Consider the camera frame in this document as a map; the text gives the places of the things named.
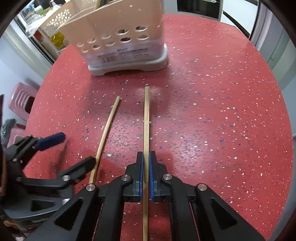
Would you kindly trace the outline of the horizontal wooden chopstick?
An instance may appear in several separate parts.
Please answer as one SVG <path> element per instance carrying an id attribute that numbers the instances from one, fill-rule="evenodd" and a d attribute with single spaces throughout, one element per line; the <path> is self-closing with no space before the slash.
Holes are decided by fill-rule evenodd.
<path id="1" fill-rule="evenodd" d="M 142 231 L 143 240 L 149 240 L 149 107 L 150 107 L 150 88 L 144 90 L 144 176 L 143 176 L 143 199 L 142 199 Z"/>

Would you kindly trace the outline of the pink plastic stool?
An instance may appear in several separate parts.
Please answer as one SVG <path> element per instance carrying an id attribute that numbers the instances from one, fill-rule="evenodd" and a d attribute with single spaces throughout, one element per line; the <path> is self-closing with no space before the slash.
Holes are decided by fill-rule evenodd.
<path id="1" fill-rule="evenodd" d="M 19 82 L 13 89 L 8 107 L 22 120 L 27 121 L 37 95 L 34 87 Z M 18 139 L 25 136 L 26 123 L 15 123 L 10 132 L 7 147 L 13 145 Z"/>

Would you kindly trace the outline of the beige plastic utensil holder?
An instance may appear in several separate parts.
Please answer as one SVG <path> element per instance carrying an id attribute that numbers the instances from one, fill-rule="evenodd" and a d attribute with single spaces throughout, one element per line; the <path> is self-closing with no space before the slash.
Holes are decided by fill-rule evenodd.
<path id="1" fill-rule="evenodd" d="M 168 63 L 162 1 L 102 1 L 58 30 L 93 76 L 121 70 L 159 71 Z"/>

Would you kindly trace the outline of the beige perforated storage rack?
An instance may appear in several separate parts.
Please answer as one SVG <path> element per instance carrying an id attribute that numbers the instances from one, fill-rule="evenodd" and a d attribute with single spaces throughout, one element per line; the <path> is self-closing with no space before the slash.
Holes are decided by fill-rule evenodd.
<path id="1" fill-rule="evenodd" d="M 49 45 L 54 50 L 62 50 L 65 37 L 58 28 L 67 22 L 74 15 L 74 7 L 72 1 L 66 1 L 63 5 L 55 5 L 46 12 L 45 15 L 36 14 L 29 19 L 26 26 L 26 35 L 34 36 L 37 32 L 41 34 L 45 41 L 49 41 Z"/>

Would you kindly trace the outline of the black built-in oven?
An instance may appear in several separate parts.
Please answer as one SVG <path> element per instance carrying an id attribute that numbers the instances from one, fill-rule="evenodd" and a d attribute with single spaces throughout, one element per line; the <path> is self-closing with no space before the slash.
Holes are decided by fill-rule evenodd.
<path id="1" fill-rule="evenodd" d="M 178 11 L 220 21 L 222 0 L 177 0 Z"/>

